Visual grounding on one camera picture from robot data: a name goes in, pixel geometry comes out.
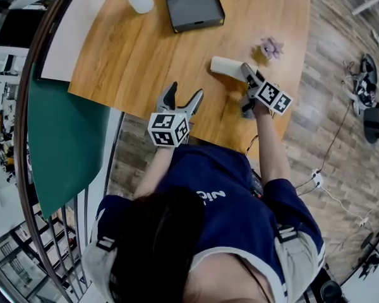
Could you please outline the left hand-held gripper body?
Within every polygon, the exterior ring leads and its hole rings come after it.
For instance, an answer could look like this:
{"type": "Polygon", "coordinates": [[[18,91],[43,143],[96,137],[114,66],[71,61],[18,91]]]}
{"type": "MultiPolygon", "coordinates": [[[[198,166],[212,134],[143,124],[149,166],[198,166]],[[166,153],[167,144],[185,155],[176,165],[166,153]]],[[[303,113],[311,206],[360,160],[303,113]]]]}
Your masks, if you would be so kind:
{"type": "Polygon", "coordinates": [[[161,97],[156,111],[150,116],[148,133],[153,144],[158,147],[176,148],[188,139],[190,119],[193,116],[193,102],[185,107],[172,106],[172,101],[161,97]]]}

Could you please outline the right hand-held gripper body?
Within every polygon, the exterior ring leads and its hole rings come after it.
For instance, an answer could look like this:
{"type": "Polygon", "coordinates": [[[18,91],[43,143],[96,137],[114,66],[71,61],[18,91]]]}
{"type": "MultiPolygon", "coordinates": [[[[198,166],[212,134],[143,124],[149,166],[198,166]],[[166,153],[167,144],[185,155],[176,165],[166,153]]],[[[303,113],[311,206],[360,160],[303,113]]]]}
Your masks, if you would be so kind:
{"type": "Polygon", "coordinates": [[[249,86],[240,102],[241,115],[246,119],[253,117],[253,108],[260,101],[271,112],[283,116],[293,102],[293,98],[265,80],[260,86],[249,86]]]}

